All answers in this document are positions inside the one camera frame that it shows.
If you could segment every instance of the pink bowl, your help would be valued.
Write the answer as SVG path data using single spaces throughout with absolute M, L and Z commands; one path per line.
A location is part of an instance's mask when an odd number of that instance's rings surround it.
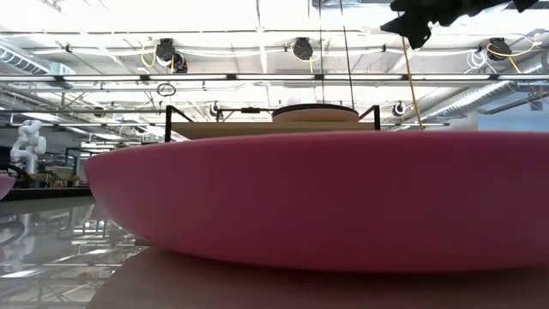
M 14 186 L 15 179 L 7 176 L 0 176 L 0 200 L 3 199 Z
M 311 270 L 549 262 L 549 134 L 316 133 L 95 156 L 98 203 L 182 253 Z

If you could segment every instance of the yellow cable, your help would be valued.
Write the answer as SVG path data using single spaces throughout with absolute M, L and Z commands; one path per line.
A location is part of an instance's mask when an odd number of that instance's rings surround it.
M 490 49 L 490 46 L 492 46 L 492 43 L 488 44 L 488 46 L 486 47 L 486 49 L 491 52 L 492 54 L 496 55 L 496 56 L 500 56 L 500 57 L 518 57 L 518 56 L 522 56 L 524 54 L 527 54 L 529 52 L 531 52 L 534 47 L 535 47 L 535 41 L 537 40 L 538 38 L 537 37 L 534 37 L 534 41 L 532 42 L 532 46 L 530 46 L 530 48 L 528 48 L 526 51 L 523 51 L 523 52 L 519 52 L 517 54 L 502 54 L 502 53 L 499 53 L 499 52 L 495 52 L 495 51 L 492 51 Z
M 518 69 L 518 65 L 516 65 L 515 60 L 513 60 L 513 57 L 509 57 L 509 61 L 511 61 L 511 64 L 513 64 L 513 67 L 516 70 L 516 73 L 521 74 L 522 72 Z
M 408 80 L 410 81 L 410 89 L 412 90 L 413 109 L 415 110 L 415 114 L 418 117 L 419 128 L 423 130 L 424 129 L 423 120 L 421 120 L 421 112 L 419 111 L 418 101 L 415 99 L 415 90 L 413 89 L 412 71 L 410 70 L 410 59 L 408 58 L 406 42 L 404 41 L 404 37 L 401 37 L 401 39 L 402 39 L 402 50 L 404 51 L 404 58 L 406 59 L 406 70 L 408 72 Z
M 143 52 L 141 54 L 141 62 L 143 62 L 143 65 L 145 65 L 148 68 L 154 67 L 154 64 L 156 63 L 156 47 L 157 45 L 154 46 L 153 62 L 151 64 L 148 64 L 147 61 L 145 61 L 145 53 L 144 53 L 145 46 L 143 46 Z

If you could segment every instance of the ceiling light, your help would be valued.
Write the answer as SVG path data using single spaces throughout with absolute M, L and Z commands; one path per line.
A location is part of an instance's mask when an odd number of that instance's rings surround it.
M 226 75 L 222 74 L 185 74 L 185 75 L 155 75 L 148 77 L 151 81 L 205 81 L 225 80 Z
M 78 128 L 68 127 L 67 130 L 71 130 L 71 131 L 73 131 L 75 133 L 79 133 L 79 134 L 89 134 L 89 132 L 86 132 L 86 131 L 78 129 Z
M 108 133 L 94 133 L 95 136 L 103 139 L 108 139 L 112 141 L 117 141 L 123 139 L 120 136 L 114 135 L 114 134 L 108 134 Z
M 59 124 L 59 126 L 69 126 L 69 127 L 92 127 L 92 126 L 101 126 L 103 124 Z
M 66 82 L 126 82 L 140 81 L 139 76 L 63 76 Z
M 426 126 L 448 126 L 449 124 L 423 124 L 424 127 Z M 389 126 L 389 127 L 396 127 L 396 126 L 408 126 L 408 127 L 419 127 L 419 124 L 381 124 L 381 126 Z
M 54 82 L 53 76 L 0 76 L 0 82 Z
M 471 81 L 471 80 L 487 80 L 490 78 L 488 74 L 477 74 L 477 75 L 465 75 L 465 74 L 433 74 L 433 75 L 413 75 L 413 80 L 424 80 L 424 81 Z
M 531 74 L 531 75 L 513 74 L 513 75 L 502 75 L 502 76 L 499 76 L 498 79 L 500 79 L 500 80 L 508 80 L 508 81 L 545 80 L 545 79 L 549 79 L 549 75 L 541 75 L 541 74 Z
M 314 80 L 314 74 L 238 74 L 237 79 L 239 80 L 269 80 L 269 81 L 303 81 L 303 80 Z
M 349 80 L 349 74 L 328 74 L 324 76 L 327 80 Z M 394 81 L 401 80 L 400 74 L 351 74 L 355 81 Z
M 39 120 L 53 122 L 53 123 L 65 121 L 63 118 L 53 116 L 51 114 L 42 113 L 42 112 L 24 112 L 22 115 L 30 118 L 36 118 Z

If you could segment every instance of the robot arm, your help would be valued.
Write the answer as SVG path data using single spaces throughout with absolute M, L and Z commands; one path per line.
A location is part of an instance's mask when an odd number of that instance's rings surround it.
M 45 153 L 46 141 L 43 136 L 39 135 L 41 128 L 42 123 L 39 120 L 26 120 L 23 126 L 19 128 L 17 141 L 15 141 L 9 152 L 13 162 L 19 162 L 21 159 L 26 160 L 25 170 L 27 173 L 35 173 L 38 155 Z M 27 148 L 21 150 L 21 147 L 26 143 L 28 143 Z

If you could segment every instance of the round wooden disc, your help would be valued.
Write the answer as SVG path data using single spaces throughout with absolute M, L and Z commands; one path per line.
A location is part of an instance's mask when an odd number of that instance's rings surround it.
M 273 112 L 273 122 L 358 122 L 352 108 L 332 104 L 298 104 Z

